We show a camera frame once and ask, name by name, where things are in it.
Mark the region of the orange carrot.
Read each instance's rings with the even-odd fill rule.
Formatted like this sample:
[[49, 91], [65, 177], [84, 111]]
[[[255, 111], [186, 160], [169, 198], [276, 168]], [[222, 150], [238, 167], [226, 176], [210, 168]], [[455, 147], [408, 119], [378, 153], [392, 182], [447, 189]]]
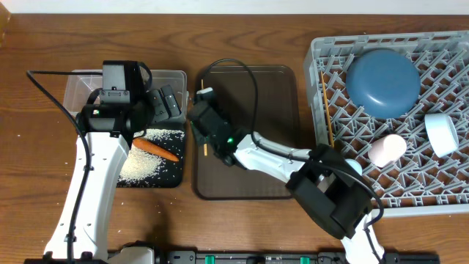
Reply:
[[173, 162], [179, 161], [179, 158], [176, 155], [170, 153], [168, 150], [164, 150], [162, 147], [159, 147], [146, 139], [136, 138], [133, 140], [133, 145], [140, 150], [160, 156], [161, 158], [165, 158]]

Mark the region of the light blue cup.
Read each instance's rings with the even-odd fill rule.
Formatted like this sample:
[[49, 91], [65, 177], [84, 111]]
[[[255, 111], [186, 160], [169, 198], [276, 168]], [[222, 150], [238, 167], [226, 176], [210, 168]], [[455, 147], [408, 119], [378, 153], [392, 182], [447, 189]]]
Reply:
[[359, 175], [362, 175], [363, 174], [363, 169], [361, 167], [361, 165], [356, 161], [356, 160], [353, 160], [351, 158], [347, 158], [346, 159], [346, 162], [359, 174]]

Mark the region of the pink cup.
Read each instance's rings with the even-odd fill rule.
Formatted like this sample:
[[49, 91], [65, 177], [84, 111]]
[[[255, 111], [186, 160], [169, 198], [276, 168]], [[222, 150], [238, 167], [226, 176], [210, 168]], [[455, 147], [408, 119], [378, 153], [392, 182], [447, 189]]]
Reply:
[[403, 137], [390, 134], [372, 143], [368, 151], [369, 160], [380, 168], [396, 162], [407, 150], [407, 144]]

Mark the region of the dark blue plate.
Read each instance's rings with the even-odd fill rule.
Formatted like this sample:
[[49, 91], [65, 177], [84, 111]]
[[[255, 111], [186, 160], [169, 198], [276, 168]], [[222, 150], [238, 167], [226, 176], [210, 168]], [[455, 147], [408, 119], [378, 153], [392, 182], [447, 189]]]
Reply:
[[347, 71], [347, 94], [356, 106], [375, 118], [397, 118], [418, 100], [421, 80], [405, 56], [390, 49], [366, 52]]

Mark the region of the light blue bowl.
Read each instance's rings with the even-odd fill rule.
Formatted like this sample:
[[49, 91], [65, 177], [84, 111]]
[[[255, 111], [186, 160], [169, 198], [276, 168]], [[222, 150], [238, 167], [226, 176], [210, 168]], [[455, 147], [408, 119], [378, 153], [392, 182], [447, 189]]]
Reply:
[[447, 114], [426, 114], [426, 134], [438, 158], [451, 154], [459, 147], [459, 139], [452, 119]]

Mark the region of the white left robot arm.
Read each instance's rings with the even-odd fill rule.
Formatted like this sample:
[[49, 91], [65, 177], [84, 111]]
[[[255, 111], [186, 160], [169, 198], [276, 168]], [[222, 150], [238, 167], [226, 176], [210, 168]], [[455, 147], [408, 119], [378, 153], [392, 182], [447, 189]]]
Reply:
[[108, 225], [129, 143], [111, 132], [82, 132], [67, 198], [43, 256], [25, 263], [163, 263], [157, 248], [136, 241], [108, 254]]

